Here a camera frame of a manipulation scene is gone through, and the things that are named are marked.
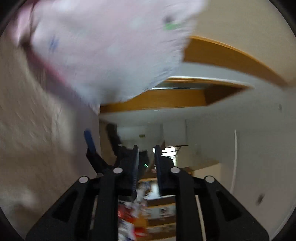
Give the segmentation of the wooden headboard frame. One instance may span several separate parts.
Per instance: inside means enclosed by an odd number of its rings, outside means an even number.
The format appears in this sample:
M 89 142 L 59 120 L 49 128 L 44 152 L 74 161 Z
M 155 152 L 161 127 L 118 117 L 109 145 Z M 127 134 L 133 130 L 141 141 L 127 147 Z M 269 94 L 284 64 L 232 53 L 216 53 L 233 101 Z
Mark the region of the wooden headboard frame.
M 254 57 L 221 42 L 191 36 L 184 53 L 185 63 L 225 67 L 228 70 L 258 77 L 279 87 L 287 86 L 287 82 L 282 77 Z M 248 89 L 246 84 L 232 83 L 229 80 L 170 77 L 163 83 L 163 87 L 144 92 L 126 102 L 103 105 L 100 112 L 203 107 Z

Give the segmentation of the pink flower-print pillow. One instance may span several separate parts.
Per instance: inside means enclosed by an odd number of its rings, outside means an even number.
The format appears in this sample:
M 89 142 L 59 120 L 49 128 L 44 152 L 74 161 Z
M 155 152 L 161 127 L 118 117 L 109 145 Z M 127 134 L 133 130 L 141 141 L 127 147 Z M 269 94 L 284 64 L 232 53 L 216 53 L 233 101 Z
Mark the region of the pink flower-print pillow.
M 207 1 L 28 1 L 8 25 L 94 112 L 172 76 Z

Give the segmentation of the cluttered wooden shelf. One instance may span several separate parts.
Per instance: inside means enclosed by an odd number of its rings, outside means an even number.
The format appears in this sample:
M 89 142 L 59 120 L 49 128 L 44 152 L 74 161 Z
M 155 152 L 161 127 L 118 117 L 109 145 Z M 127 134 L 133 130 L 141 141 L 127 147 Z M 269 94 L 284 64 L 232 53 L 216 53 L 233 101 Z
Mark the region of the cluttered wooden shelf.
M 172 159 L 162 148 L 161 151 L 163 156 Z M 189 167 L 181 169 L 191 176 L 204 178 L 195 176 Z M 119 210 L 123 221 L 119 228 L 119 240 L 177 240 L 175 197 L 160 195 L 155 161 L 151 172 L 139 181 L 137 191 L 137 199 Z

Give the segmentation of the beige cable-knit sweater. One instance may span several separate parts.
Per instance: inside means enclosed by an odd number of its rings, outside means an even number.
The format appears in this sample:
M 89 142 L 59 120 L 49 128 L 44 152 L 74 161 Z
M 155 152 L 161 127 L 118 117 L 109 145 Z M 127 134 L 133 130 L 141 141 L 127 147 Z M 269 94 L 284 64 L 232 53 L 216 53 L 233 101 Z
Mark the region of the beige cable-knit sweater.
M 98 144 L 93 110 L 1 35 L 1 208 L 20 235 L 79 177 L 95 177 L 86 129 Z

